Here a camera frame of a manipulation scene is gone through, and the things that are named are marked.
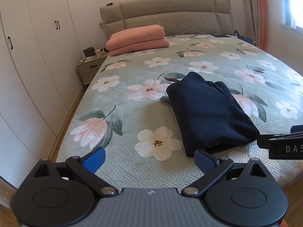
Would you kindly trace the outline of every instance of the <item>nightstand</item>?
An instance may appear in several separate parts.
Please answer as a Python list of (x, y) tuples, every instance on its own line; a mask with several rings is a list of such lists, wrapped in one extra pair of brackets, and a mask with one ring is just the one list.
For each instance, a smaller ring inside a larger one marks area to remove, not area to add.
[(102, 56), (95, 55), (91, 59), (77, 65), (84, 84), (89, 84), (93, 80), (108, 55), (108, 53)]

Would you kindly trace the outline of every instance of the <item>screw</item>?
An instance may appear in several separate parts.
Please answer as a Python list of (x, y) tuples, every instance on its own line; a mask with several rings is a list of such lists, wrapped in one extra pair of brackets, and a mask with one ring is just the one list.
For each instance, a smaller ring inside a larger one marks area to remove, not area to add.
[(113, 187), (104, 187), (101, 189), (101, 193), (105, 195), (113, 195), (116, 192), (116, 189)]
[(196, 195), (199, 193), (199, 190), (194, 187), (188, 187), (184, 189), (184, 193), (187, 195)]

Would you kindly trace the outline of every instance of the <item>bedspread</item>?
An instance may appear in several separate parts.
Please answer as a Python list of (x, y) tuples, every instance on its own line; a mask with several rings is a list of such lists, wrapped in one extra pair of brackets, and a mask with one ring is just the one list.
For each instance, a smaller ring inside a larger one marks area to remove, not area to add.
[[(206, 35), (167, 37), (168, 48), (108, 57), (88, 87), (61, 145), (58, 162), (102, 146), (96, 172), (117, 189), (176, 187), (203, 173), (185, 155), (166, 88), (190, 71), (223, 81), (261, 134), (289, 133), (303, 124), (303, 77), (239, 39)], [(270, 160), (256, 142), (216, 157), (258, 157), (281, 186), (303, 171), (300, 160)]]

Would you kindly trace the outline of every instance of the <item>window sill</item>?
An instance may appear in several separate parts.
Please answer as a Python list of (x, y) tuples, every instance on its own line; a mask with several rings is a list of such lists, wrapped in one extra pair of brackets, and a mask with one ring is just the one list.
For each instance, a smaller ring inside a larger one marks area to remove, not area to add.
[(288, 30), (290, 33), (296, 33), (296, 34), (298, 34), (298, 35), (302, 35), (302, 36), (303, 36), (303, 32), (300, 31), (300, 30), (297, 30), (297, 29), (295, 29), (295, 28), (292, 28), (292, 27), (290, 27), (290, 26), (287, 26), (287, 25), (281, 24), (281, 23), (279, 23), (279, 25), (280, 25), (282, 28), (285, 28), (286, 30)]

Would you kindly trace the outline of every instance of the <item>nightstand drawer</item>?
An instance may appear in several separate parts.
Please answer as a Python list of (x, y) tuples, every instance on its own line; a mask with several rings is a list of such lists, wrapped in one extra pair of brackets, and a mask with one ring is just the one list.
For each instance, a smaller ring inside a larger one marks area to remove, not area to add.
[(81, 74), (85, 74), (92, 71), (98, 71), (101, 65), (103, 64), (103, 62), (105, 61), (105, 59), (106, 58), (101, 58), (91, 62), (82, 63), (82, 65), (79, 65), (79, 70)]
[(96, 76), (97, 72), (98, 72), (98, 70), (83, 74), (82, 78), (83, 78), (84, 84), (92, 82), (92, 80)]

